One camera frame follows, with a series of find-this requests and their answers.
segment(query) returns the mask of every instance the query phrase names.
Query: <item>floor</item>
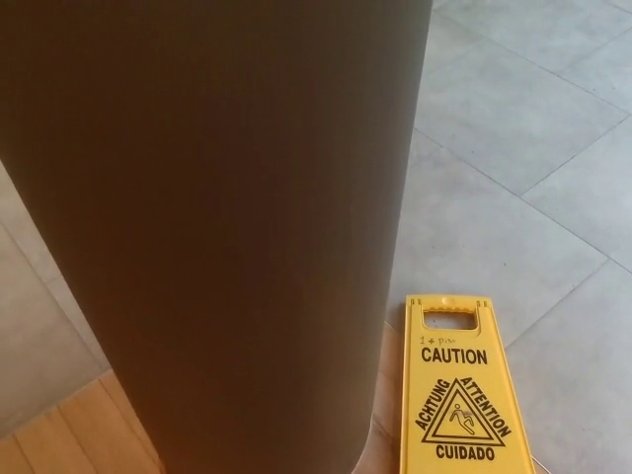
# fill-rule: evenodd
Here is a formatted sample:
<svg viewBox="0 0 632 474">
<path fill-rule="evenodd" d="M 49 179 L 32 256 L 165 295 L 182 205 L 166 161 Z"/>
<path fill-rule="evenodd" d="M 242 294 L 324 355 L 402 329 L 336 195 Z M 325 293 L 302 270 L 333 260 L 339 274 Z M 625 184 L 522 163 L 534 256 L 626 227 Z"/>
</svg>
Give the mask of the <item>floor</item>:
<svg viewBox="0 0 632 474">
<path fill-rule="evenodd" d="M 437 1 L 389 311 L 493 297 L 531 448 L 632 471 L 632 1 Z"/>
<path fill-rule="evenodd" d="M 0 164 L 0 438 L 108 368 Z"/>
<path fill-rule="evenodd" d="M 71 398 L 0 439 L 10 474 L 159 474 L 162 463 L 109 370 Z"/>
<path fill-rule="evenodd" d="M 402 336 L 384 337 L 371 430 L 353 474 L 398 472 Z M 158 474 L 162 462 L 110 370 L 58 406 L 0 439 L 11 474 Z M 536 474 L 547 471 L 535 464 Z"/>
</svg>

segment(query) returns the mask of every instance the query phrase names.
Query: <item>slipping person icon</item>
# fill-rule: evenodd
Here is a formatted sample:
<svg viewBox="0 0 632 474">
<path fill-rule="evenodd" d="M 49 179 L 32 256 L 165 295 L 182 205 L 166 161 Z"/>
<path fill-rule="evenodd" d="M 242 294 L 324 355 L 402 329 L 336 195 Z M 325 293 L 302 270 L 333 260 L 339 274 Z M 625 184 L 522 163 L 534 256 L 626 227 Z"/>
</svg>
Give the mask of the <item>slipping person icon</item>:
<svg viewBox="0 0 632 474">
<path fill-rule="evenodd" d="M 474 435 L 474 430 L 472 430 L 472 428 L 474 428 L 474 420 L 472 420 L 472 417 L 470 417 L 469 415 L 465 415 L 458 403 L 454 405 L 454 408 L 455 410 L 452 412 L 450 421 L 454 420 L 454 418 L 456 417 L 456 421 L 458 422 L 458 424 L 468 433 Z"/>
</svg>

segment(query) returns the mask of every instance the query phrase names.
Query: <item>dark brown column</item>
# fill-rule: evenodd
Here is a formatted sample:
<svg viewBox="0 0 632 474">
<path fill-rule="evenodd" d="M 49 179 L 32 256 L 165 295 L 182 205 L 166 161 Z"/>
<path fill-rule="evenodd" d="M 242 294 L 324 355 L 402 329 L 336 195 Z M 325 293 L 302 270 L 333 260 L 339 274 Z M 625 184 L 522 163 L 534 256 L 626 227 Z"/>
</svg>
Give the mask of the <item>dark brown column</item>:
<svg viewBox="0 0 632 474">
<path fill-rule="evenodd" d="M 430 0 L 71 3 L 0 9 L 0 153 L 168 472 L 349 473 Z"/>
</svg>

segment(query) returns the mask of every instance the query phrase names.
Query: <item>handle hole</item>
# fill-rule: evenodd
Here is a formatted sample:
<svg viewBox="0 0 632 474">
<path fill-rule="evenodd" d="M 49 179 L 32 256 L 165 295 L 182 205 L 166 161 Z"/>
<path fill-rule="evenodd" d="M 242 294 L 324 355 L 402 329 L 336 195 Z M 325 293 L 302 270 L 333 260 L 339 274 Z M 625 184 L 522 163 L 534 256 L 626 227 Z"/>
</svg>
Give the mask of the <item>handle hole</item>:
<svg viewBox="0 0 632 474">
<path fill-rule="evenodd" d="M 431 329 L 472 330 L 478 327 L 476 314 L 460 311 L 424 311 L 424 324 Z"/>
</svg>

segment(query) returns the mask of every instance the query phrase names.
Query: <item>yellow caution sign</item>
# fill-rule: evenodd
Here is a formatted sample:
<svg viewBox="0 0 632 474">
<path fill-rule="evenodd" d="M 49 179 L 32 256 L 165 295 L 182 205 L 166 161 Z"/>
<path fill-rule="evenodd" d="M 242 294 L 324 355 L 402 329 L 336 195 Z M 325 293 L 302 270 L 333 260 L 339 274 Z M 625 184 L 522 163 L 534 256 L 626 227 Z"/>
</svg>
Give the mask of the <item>yellow caution sign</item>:
<svg viewBox="0 0 632 474">
<path fill-rule="evenodd" d="M 458 314 L 473 329 L 434 329 Z M 406 301 L 401 474 L 533 474 L 492 301 Z"/>
</svg>

